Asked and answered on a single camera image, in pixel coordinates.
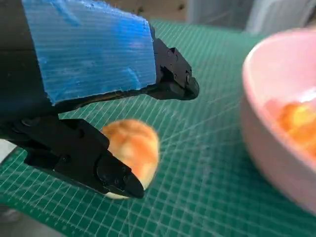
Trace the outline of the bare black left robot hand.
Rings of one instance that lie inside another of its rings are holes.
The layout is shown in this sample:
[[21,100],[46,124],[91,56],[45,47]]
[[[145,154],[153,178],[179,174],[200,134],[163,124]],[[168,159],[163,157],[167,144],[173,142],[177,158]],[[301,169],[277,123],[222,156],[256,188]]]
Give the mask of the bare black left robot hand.
[[24,163],[101,194],[142,198],[145,187],[110,141],[59,114],[146,94],[193,100],[199,85],[176,48],[143,17],[101,0],[0,3],[0,136]]

